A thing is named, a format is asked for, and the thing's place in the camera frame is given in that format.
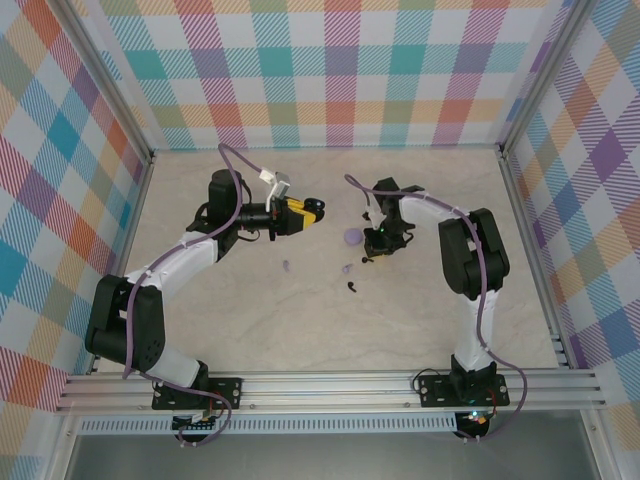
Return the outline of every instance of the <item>small purple object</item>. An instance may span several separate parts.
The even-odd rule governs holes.
[[[347,245],[353,247],[361,244],[362,240],[364,240],[364,235],[362,235],[362,232],[357,228],[350,228],[344,232],[344,241],[347,242]]]

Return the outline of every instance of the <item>marble surface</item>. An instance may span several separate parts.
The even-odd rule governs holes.
[[[308,149],[252,150],[258,166],[287,173],[290,195],[326,202],[325,219],[291,237],[238,242],[223,260],[180,291],[165,311],[168,342],[210,370],[393,370],[447,368],[456,341],[457,301],[448,289],[436,231],[393,256],[363,265],[362,245],[343,240],[366,222],[364,185],[393,176],[468,209],[496,217],[511,274],[498,300],[494,350],[523,367],[556,367],[547,325],[492,150]],[[254,200],[264,187],[235,164]],[[129,259],[144,265],[173,244],[207,200],[217,151],[160,153]],[[283,261],[289,262],[289,272]],[[353,264],[349,274],[342,267]],[[347,288],[355,284],[357,293]],[[121,367],[105,363],[102,370]]]

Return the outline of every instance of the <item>metal rail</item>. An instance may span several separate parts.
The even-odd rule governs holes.
[[[522,379],[501,372],[507,381],[513,410],[522,397]],[[421,408],[410,381],[415,372],[336,373],[215,373],[241,377],[242,415],[317,413],[464,412],[468,407]],[[605,399],[590,370],[533,369],[527,371],[526,410],[604,408]],[[63,415],[145,415],[151,409],[151,383],[139,376],[122,380],[117,373],[69,377],[58,405]]]

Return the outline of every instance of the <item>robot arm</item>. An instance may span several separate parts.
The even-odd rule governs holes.
[[[241,175],[236,175],[247,188]],[[268,230],[273,241],[277,236],[300,232],[324,217],[324,202],[313,198],[302,202],[284,195],[289,186],[286,176],[263,170],[261,178],[269,183],[266,203],[243,204],[229,228],[192,243],[224,225],[237,205],[231,172],[215,172],[209,183],[208,202],[198,209],[176,244],[185,248],[166,258],[153,272],[147,265],[124,277],[107,275],[100,280],[85,337],[87,350],[125,364],[127,304],[133,285],[146,274],[134,300],[132,368],[179,387],[207,391],[207,366],[166,344],[163,312],[167,303],[195,275],[220,261],[242,238],[238,235],[241,230]]]
[[[375,191],[398,192],[400,188],[392,178],[380,180]],[[364,230],[365,252],[368,257],[391,255],[405,248],[412,239],[405,235],[416,226],[438,229],[442,267],[447,284],[458,294],[461,305],[461,324],[455,353],[451,358],[449,379],[461,402],[485,395],[488,385],[495,382],[496,363],[480,344],[476,327],[480,307],[481,277],[478,254],[467,224],[451,209],[418,198],[421,187],[403,189],[412,196],[375,195],[379,212],[368,212],[365,218],[378,221]],[[509,274],[507,258],[500,234],[491,212],[487,209],[467,212],[480,237],[487,267],[488,288],[482,311],[482,336],[491,345],[493,315],[502,288]]]

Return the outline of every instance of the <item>checkered wall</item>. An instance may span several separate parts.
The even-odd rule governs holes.
[[[640,2],[601,0],[512,159],[564,327],[640,478]]]
[[[513,125],[513,121],[515,120],[516,116],[520,112],[520,107],[522,106],[522,102],[524,102],[524,100],[529,95],[531,88],[533,87],[536,79],[538,78],[540,69],[542,68],[542,65],[544,65],[544,62],[547,59],[549,51],[551,50],[551,45],[558,37],[558,34],[560,33],[560,30],[562,29],[564,22],[567,19],[567,16],[569,15],[569,12],[571,11],[571,8],[575,3],[576,3],[576,0],[563,0],[562,6],[560,7],[560,10],[558,10],[556,17],[553,20],[553,24],[551,25],[551,28],[549,29],[549,32],[547,33],[547,36],[545,37],[544,42],[542,43],[542,47],[540,47],[540,50],[538,51],[538,54],[536,55],[536,58],[531,64],[531,68],[527,73],[525,81],[522,83],[522,86],[520,87],[518,96],[516,97],[516,100],[513,102],[513,105],[511,106],[511,110],[509,110],[509,114],[507,115],[507,120],[504,122],[504,125],[502,126],[502,131],[500,132],[499,143],[503,143],[505,138],[507,137],[507,134],[509,133],[511,126]]]
[[[194,149],[495,143],[562,0],[75,3],[150,142]]]
[[[0,478],[32,478],[142,162],[45,0],[0,2]]]

